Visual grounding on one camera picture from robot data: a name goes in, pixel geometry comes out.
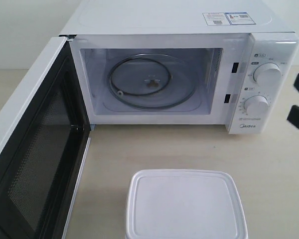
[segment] microwave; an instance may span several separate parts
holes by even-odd
[[[0,111],[0,239],[65,238],[95,125],[262,132],[298,45],[260,0],[83,0]]]

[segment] plastic container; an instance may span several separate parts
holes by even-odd
[[[247,239],[233,179],[203,170],[136,173],[127,198],[126,238]]]

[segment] microwave top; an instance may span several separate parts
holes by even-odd
[[[83,0],[60,35],[293,32],[261,0]]]

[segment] control panel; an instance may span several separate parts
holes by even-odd
[[[253,33],[246,75],[236,101],[229,133],[261,133],[290,69],[296,34]]]

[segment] beige tabletop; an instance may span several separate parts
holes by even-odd
[[[141,169],[219,170],[235,180],[250,239],[299,239],[299,130],[287,115],[299,94],[293,67],[267,128],[229,135],[221,125],[99,125],[90,133],[67,239],[124,239],[125,202]],[[25,71],[0,71],[0,108]]]

